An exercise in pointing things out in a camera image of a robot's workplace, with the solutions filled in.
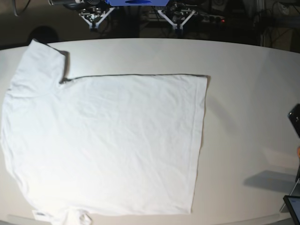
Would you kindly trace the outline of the black power strip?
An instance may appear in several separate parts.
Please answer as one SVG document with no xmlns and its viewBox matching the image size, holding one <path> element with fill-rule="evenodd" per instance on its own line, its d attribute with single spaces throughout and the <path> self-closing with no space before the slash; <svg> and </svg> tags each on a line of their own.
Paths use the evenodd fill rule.
<svg viewBox="0 0 300 225">
<path fill-rule="evenodd" d="M 223 24 L 225 18 L 217 15 L 200 15 L 200 20 L 203 23 Z"/>
</svg>

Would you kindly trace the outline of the black tablet screen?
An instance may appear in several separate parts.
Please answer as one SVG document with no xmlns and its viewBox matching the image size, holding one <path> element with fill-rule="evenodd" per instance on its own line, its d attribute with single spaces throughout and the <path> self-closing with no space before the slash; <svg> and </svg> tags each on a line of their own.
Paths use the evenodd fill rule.
<svg viewBox="0 0 300 225">
<path fill-rule="evenodd" d="M 295 225 L 300 225 L 300 197 L 285 195 L 283 198 Z"/>
</svg>

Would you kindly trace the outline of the white T-shirt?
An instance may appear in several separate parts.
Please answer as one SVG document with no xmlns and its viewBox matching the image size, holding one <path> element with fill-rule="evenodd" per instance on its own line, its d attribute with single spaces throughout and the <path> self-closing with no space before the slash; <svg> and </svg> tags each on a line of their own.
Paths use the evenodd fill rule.
<svg viewBox="0 0 300 225">
<path fill-rule="evenodd" d="M 207 77 L 67 80 L 65 64 L 32 41 L 4 95 L 0 143 L 25 199 L 54 225 L 190 214 Z"/>
</svg>

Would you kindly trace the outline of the blue box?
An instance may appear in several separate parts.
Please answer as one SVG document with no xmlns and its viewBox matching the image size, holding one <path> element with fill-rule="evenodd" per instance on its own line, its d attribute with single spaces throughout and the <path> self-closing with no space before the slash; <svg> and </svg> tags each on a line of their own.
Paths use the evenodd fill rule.
<svg viewBox="0 0 300 225">
<path fill-rule="evenodd" d="M 105 0 L 111 6 L 166 6 L 169 0 Z"/>
</svg>

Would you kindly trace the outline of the black phone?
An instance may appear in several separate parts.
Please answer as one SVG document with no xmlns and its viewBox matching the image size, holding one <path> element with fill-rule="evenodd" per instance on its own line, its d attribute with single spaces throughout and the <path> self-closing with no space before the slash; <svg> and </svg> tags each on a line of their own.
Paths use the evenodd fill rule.
<svg viewBox="0 0 300 225">
<path fill-rule="evenodd" d="M 288 113 L 288 119 L 293 126 L 298 137 L 300 137 L 300 104 L 296 104 Z"/>
</svg>

